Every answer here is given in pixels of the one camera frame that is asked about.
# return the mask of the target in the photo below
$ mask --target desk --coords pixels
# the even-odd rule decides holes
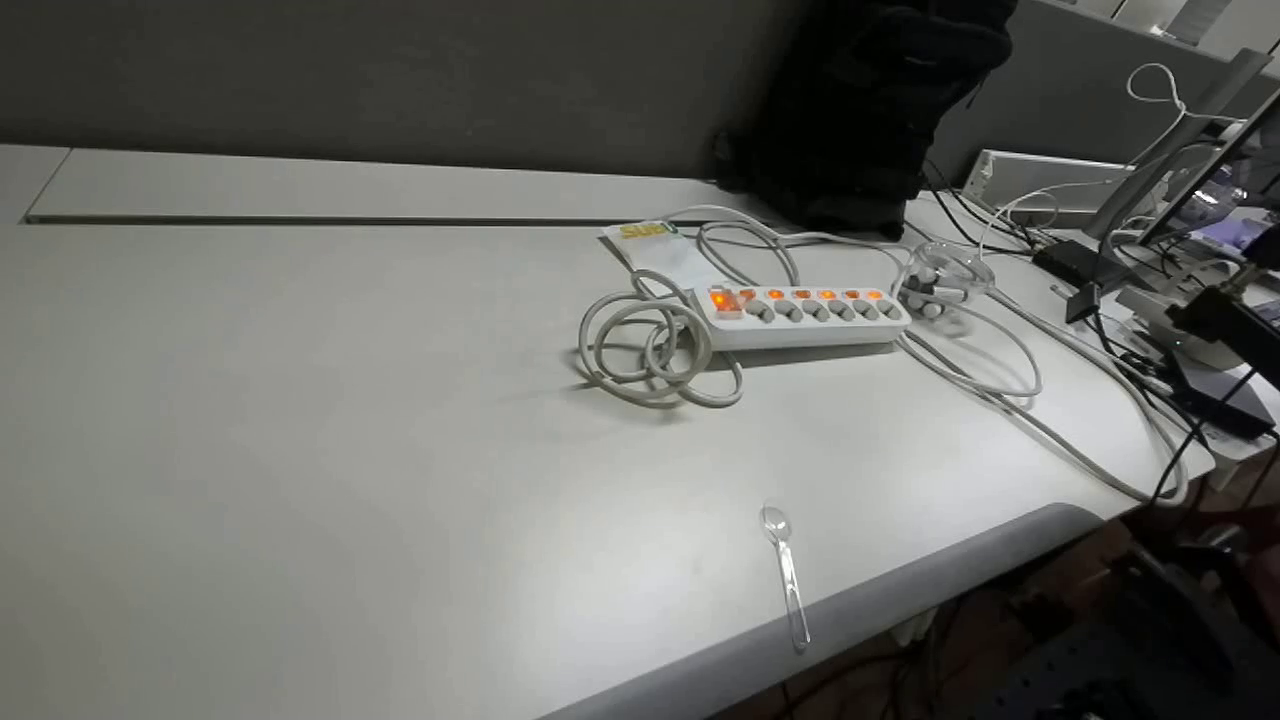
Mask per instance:
[[[0,715],[702,715],[1132,506],[905,352],[730,412],[578,389],[623,279],[587,229],[21,223],[58,158],[0,151]],[[1035,412],[1152,488],[1132,400],[1007,324]]]

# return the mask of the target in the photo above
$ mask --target power strip switch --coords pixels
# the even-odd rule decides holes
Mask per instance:
[[[714,352],[898,345],[913,328],[883,287],[694,287]]]

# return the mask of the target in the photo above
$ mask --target tangled wires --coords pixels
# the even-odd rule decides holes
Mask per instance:
[[[633,293],[597,299],[575,328],[575,371],[641,406],[730,406],[744,397],[744,369],[727,361],[724,397],[693,379],[714,361],[711,333],[689,294],[658,271],[633,269]]]

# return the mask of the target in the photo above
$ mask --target table surface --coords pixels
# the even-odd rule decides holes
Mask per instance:
[[[575,319],[623,285],[592,229],[24,223],[58,162],[0,146],[0,715],[543,715],[781,622],[763,502],[811,602],[1132,506],[905,352],[753,364],[727,412],[578,389]],[[1044,364],[1035,417],[1152,488],[1141,406],[986,313]]]

